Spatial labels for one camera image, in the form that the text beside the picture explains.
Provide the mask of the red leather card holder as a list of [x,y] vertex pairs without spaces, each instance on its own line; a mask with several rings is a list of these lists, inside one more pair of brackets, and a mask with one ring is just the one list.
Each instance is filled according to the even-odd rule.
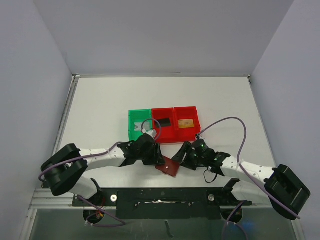
[[180,168],[180,163],[164,156],[164,164],[156,165],[155,168],[171,177],[176,177]]

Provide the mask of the red bin with gold card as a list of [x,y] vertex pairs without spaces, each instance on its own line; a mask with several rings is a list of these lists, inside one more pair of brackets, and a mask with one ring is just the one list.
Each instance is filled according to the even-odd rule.
[[201,131],[198,111],[195,106],[175,107],[177,127],[175,130],[178,142],[193,142]]

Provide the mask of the red bin with black card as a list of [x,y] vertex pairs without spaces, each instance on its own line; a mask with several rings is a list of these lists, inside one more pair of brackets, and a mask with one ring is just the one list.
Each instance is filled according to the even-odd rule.
[[152,108],[153,128],[157,132],[156,142],[159,144],[173,143],[176,138],[174,108]]

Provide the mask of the green plastic bin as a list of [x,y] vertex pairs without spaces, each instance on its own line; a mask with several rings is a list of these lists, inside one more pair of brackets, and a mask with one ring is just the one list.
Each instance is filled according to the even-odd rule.
[[142,135],[142,124],[152,117],[152,110],[133,109],[128,111],[128,138],[136,141]]

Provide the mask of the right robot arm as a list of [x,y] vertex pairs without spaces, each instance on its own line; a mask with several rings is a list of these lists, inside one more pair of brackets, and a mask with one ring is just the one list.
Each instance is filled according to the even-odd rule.
[[282,217],[295,220],[311,196],[288,166],[269,167],[237,160],[209,148],[203,139],[184,142],[172,160],[193,171],[205,167],[219,176],[238,179],[238,183],[222,192],[223,200],[230,205],[237,201],[270,205]]

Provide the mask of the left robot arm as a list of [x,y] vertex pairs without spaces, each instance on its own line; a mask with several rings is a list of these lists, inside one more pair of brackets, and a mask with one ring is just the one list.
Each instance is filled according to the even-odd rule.
[[165,164],[160,144],[152,135],[144,133],[137,140],[119,141],[107,149],[83,149],[67,144],[41,166],[38,179],[48,185],[53,196],[72,193],[95,206],[102,201],[103,191],[94,178],[83,174],[106,167],[127,167],[137,161],[145,166]]

